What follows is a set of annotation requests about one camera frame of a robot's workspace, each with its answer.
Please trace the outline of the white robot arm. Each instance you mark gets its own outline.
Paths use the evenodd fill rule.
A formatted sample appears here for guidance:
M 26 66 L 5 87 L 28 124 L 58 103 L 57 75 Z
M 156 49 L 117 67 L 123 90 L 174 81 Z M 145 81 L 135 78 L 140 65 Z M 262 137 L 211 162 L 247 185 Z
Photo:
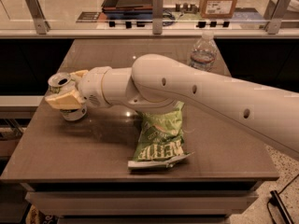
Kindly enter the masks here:
M 189 67 L 147 54 L 129 68 L 95 67 L 57 73 L 46 102 L 54 109 L 125 105 L 166 113 L 178 101 L 232 122 L 266 144 L 299 157 L 299 94 Z

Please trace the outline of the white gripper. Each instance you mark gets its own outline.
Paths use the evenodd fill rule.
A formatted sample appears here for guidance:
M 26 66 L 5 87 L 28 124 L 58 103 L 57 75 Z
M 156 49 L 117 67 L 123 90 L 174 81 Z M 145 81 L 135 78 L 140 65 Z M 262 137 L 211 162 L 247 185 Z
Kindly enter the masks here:
M 102 88 L 104 76 L 109 70 L 109 66 L 104 66 L 95 67 L 90 71 L 72 72 L 70 76 L 78 84 L 78 90 L 48 95 L 45 97 L 45 101 L 52 108 L 59 110 L 80 109 L 85 102 L 90 107 L 111 107 L 111 104 L 105 99 Z

